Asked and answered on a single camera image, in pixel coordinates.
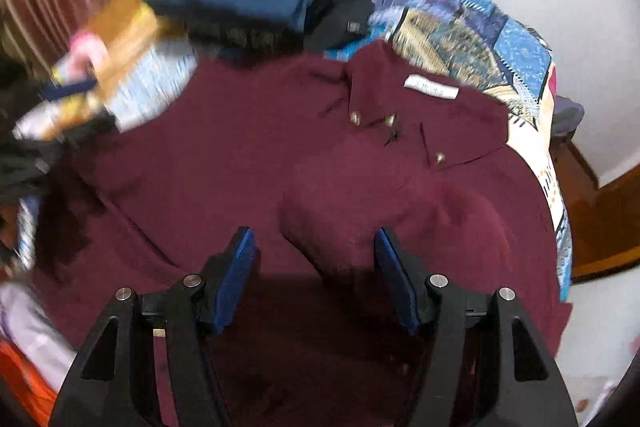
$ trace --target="purple cloth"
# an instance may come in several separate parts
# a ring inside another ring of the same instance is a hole
[[[257,269],[228,333],[213,341],[233,420],[390,425],[420,348],[391,322],[345,306],[314,264],[339,276],[370,268],[372,230],[361,227],[395,216],[399,238],[428,267],[471,289],[512,286],[555,351],[569,307],[558,299],[554,230],[538,181],[505,145],[506,107],[465,87],[455,100],[404,89],[409,74],[451,85],[382,42],[347,64],[309,54],[251,68],[206,60],[164,115],[81,150],[60,178],[68,212],[42,218],[39,251],[55,257],[39,256],[34,276],[60,331],[77,346],[119,287],[162,289],[248,226]],[[390,114],[399,134],[385,146]],[[390,188],[407,197],[415,188],[416,205]],[[305,251],[311,262],[280,227],[318,246]],[[461,251],[431,248],[446,247],[455,227]],[[70,248],[61,231],[80,230]],[[322,232],[335,239],[319,240]],[[342,243],[350,237],[353,248]]]

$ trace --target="metal button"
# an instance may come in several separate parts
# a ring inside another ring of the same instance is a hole
[[[187,286],[187,288],[195,288],[198,284],[202,282],[200,276],[196,273],[192,275],[188,275],[182,280],[182,283]]]
[[[444,275],[436,273],[429,277],[429,282],[436,286],[436,288],[444,288],[444,286],[449,284],[449,279],[447,279]]]
[[[506,301],[513,301],[513,299],[516,298],[516,292],[511,288],[500,288],[498,293],[500,294],[500,297]]]
[[[126,301],[131,296],[131,288],[120,288],[116,291],[116,299],[118,301]]]
[[[353,111],[350,115],[351,118],[351,123],[354,123],[356,125],[360,125],[360,114],[357,111]]]

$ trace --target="white label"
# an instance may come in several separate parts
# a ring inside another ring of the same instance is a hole
[[[447,98],[448,100],[453,100],[458,95],[457,87],[445,86],[444,84],[433,82],[419,74],[410,74],[404,81],[404,87],[415,89],[429,96]]]

